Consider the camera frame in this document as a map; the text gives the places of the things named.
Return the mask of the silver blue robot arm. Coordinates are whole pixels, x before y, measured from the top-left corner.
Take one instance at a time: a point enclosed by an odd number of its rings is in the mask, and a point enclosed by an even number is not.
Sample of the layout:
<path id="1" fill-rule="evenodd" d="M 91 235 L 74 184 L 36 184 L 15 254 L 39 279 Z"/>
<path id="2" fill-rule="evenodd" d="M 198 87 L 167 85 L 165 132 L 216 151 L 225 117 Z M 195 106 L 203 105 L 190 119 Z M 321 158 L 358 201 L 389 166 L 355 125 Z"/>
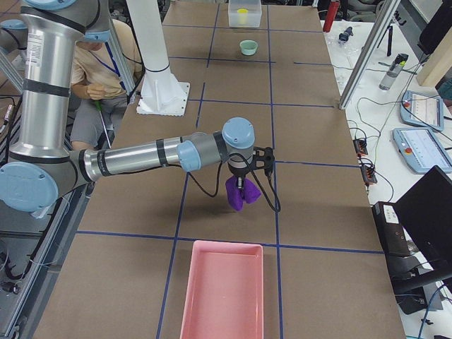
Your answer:
<path id="1" fill-rule="evenodd" d="M 170 71 L 157 5 L 129 4 L 132 25 L 110 18 L 106 1 L 23 1 L 28 29 L 20 135 L 1 167 L 1 200 L 33 212 L 101 177 L 180 165 L 192 172 L 227 163 L 244 178 L 254 130 L 241 117 L 221 131 L 105 150 L 130 103 L 126 78 L 145 76 L 140 113 L 171 114 L 189 85 Z"/>

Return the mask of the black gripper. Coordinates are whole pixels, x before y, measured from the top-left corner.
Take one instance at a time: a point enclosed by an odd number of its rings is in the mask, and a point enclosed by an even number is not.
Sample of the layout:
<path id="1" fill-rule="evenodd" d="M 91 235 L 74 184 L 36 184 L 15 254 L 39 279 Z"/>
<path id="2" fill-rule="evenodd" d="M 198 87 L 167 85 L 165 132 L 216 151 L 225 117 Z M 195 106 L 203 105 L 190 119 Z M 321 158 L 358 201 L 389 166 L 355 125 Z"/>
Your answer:
<path id="1" fill-rule="evenodd" d="M 235 201 L 242 201 L 246 203 L 246 189 L 244 187 L 246 175 L 249 173 L 248 167 L 235 167 L 231 164 L 228 165 L 229 170 L 232 173 L 232 183 L 234 184 L 234 199 Z"/>

